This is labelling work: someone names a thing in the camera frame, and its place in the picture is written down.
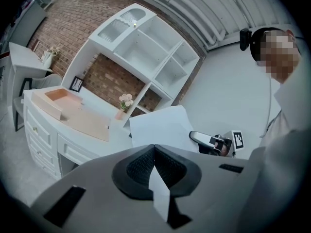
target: white shelving unit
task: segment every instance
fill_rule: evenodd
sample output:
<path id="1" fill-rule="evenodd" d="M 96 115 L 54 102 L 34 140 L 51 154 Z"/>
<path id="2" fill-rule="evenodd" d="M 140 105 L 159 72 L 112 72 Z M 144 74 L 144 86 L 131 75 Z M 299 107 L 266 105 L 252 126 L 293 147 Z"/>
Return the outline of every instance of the white shelving unit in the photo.
<path id="1" fill-rule="evenodd" d="M 121 122 L 130 131 L 129 118 L 150 89 L 161 100 L 155 110 L 171 106 L 193 71 L 199 56 L 191 46 L 155 13 L 138 4 L 121 10 L 105 21 L 88 38 L 71 62 L 62 82 L 69 88 L 97 53 L 102 53 L 131 72 L 146 85 Z"/>

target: red brick wall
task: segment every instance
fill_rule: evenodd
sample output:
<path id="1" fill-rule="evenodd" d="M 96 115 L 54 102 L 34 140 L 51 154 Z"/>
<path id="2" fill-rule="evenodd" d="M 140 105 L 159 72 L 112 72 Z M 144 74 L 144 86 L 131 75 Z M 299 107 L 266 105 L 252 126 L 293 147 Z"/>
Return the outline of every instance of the red brick wall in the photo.
<path id="1" fill-rule="evenodd" d="M 64 76 L 69 64 L 89 35 L 112 15 L 134 2 L 157 13 L 192 45 L 201 59 L 205 58 L 194 40 L 169 16 L 141 0 L 56 0 L 47 11 L 48 17 L 34 33 L 29 47 L 38 39 L 40 43 L 35 52 L 38 56 L 42 56 L 47 48 L 59 46 L 60 54 L 55 57 L 51 68 L 55 73 Z M 178 104 L 187 92 L 201 64 L 202 61 L 196 66 L 174 104 Z M 143 86 L 141 80 L 102 54 L 95 56 L 90 63 L 84 82 L 86 89 L 116 107 L 119 106 L 119 96 L 131 93 L 135 98 Z M 140 104 L 152 111 L 158 102 L 158 96 L 149 92 Z"/>

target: framed picture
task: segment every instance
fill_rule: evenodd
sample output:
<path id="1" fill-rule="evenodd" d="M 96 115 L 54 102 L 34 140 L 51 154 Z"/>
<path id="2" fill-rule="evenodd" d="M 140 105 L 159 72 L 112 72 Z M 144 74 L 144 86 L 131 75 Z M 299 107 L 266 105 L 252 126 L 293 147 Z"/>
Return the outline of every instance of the framed picture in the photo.
<path id="1" fill-rule="evenodd" d="M 74 77 L 69 90 L 79 92 L 81 90 L 83 83 L 83 79 L 78 78 L 77 76 Z"/>

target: white chair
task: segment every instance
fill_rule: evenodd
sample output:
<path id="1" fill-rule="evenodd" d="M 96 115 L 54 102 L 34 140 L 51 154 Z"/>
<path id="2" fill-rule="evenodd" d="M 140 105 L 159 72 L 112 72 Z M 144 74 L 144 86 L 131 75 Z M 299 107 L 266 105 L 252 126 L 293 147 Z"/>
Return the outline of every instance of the white chair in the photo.
<path id="1" fill-rule="evenodd" d="M 18 115 L 24 118 L 24 105 L 21 103 L 23 99 L 23 91 L 25 88 L 26 82 L 29 82 L 29 89 L 42 89 L 46 87 L 58 86 L 62 82 L 62 77 L 57 74 L 51 74 L 43 79 L 35 79 L 35 78 L 25 78 L 23 84 L 21 85 L 19 91 L 19 97 L 13 100 L 13 105 L 16 109 L 15 114 L 15 131 L 17 131 L 18 127 Z"/>

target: small vase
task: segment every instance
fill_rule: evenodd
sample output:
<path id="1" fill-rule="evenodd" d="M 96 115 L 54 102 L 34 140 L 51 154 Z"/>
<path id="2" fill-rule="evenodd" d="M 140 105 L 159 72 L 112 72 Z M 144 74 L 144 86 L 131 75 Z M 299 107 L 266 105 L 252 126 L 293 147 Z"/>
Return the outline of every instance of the small vase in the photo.
<path id="1" fill-rule="evenodd" d="M 49 69 L 52 64 L 53 54 L 50 54 L 47 60 L 44 62 L 44 67 Z"/>
<path id="2" fill-rule="evenodd" d="M 116 120 L 122 120 L 123 114 L 124 114 L 124 110 L 123 109 L 119 109 L 118 113 L 115 116 L 115 119 Z"/>

